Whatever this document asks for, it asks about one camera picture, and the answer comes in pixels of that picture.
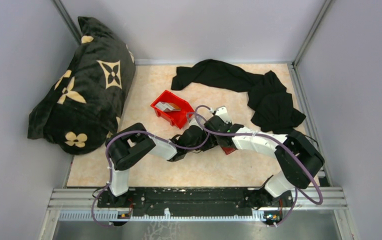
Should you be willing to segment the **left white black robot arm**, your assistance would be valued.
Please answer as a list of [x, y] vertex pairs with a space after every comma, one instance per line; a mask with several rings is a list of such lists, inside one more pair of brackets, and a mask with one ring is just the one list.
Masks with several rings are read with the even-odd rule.
[[173, 163], [184, 159], [190, 152], [204, 152], [216, 146], [215, 137], [195, 124], [170, 139], [153, 135], [140, 122], [131, 125], [105, 142], [110, 169], [110, 202], [117, 207], [128, 203], [129, 169], [145, 156], [152, 155]]

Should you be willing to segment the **red leather card holder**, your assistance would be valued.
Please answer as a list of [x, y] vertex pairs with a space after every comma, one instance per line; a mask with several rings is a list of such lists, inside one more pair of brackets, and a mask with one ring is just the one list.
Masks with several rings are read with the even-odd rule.
[[226, 154], [226, 155], [229, 155], [231, 153], [233, 153], [234, 151], [236, 151], [237, 149], [234, 148], [234, 147], [221, 147], [222, 151]]

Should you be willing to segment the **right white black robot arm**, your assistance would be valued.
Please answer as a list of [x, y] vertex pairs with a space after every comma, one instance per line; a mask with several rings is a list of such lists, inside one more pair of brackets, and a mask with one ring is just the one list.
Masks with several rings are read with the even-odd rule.
[[296, 130], [271, 134], [225, 122], [217, 115], [204, 123], [204, 128], [221, 147], [253, 151], [277, 160], [280, 172], [267, 180], [260, 193], [266, 206], [274, 206], [283, 193], [294, 188], [306, 189], [325, 163], [314, 145]]

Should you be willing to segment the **red plastic bin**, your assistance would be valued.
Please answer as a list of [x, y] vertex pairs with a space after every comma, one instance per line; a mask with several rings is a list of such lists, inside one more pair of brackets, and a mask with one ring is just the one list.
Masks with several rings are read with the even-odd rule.
[[182, 129], [188, 122], [187, 113], [194, 112], [193, 107], [184, 99], [164, 90], [150, 105], [157, 117], [163, 118], [171, 126]]

